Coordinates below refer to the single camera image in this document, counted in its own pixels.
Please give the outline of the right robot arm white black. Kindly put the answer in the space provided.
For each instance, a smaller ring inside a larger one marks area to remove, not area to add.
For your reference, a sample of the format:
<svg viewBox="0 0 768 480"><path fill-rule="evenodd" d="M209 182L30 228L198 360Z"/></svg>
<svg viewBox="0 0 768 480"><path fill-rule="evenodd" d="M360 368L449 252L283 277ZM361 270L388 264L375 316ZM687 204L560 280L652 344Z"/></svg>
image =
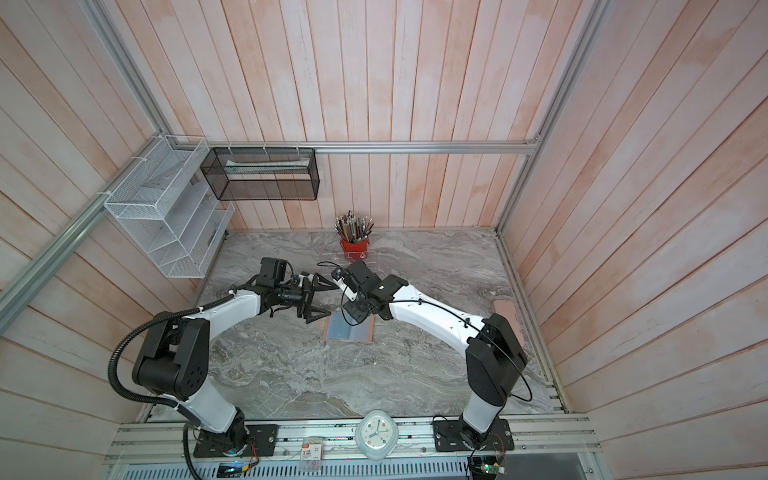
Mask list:
<svg viewBox="0 0 768 480"><path fill-rule="evenodd" d="M403 278L380 278L361 260L335 268L332 280L347 299L344 313L352 318L377 315L405 322L462 354L471 390L460 417L462 426L476 435L490 430L527 366L522 345L504 316L463 312L429 297Z"/></svg>

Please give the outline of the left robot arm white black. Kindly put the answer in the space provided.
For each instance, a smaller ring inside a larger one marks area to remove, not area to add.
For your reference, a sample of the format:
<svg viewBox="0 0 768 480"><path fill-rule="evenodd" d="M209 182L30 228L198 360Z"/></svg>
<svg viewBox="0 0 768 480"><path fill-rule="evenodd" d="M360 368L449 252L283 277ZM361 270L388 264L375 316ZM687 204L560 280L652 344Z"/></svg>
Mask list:
<svg viewBox="0 0 768 480"><path fill-rule="evenodd" d="M179 312L162 312L138 328L144 337L134 363L133 382L152 393L148 403L164 404L200 430L243 435L242 411L224 399L208 378L210 343L234 326L268 313L295 309L312 323L330 315L313 305L317 292L338 288L318 273L285 277L289 262L261 260L260 271L224 297Z"/></svg>

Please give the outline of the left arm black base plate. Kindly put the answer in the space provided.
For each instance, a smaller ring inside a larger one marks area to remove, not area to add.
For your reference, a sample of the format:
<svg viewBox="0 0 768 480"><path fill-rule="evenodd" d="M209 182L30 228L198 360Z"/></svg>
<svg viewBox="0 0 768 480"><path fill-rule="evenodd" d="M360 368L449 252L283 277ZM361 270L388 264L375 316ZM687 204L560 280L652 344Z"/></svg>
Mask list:
<svg viewBox="0 0 768 480"><path fill-rule="evenodd" d="M270 457L278 439L277 424L244 424L227 433L202 430L193 454L196 458Z"/></svg>

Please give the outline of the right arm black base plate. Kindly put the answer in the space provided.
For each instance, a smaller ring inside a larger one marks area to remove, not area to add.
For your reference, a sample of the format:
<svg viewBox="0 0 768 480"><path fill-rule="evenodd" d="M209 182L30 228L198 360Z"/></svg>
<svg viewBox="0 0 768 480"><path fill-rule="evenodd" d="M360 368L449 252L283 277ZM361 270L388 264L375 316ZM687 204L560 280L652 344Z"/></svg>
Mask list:
<svg viewBox="0 0 768 480"><path fill-rule="evenodd" d="M441 417L432 421L435 449L438 452L499 451L515 449L511 428L505 419L496 418L489 429L478 433L463 419Z"/></svg>

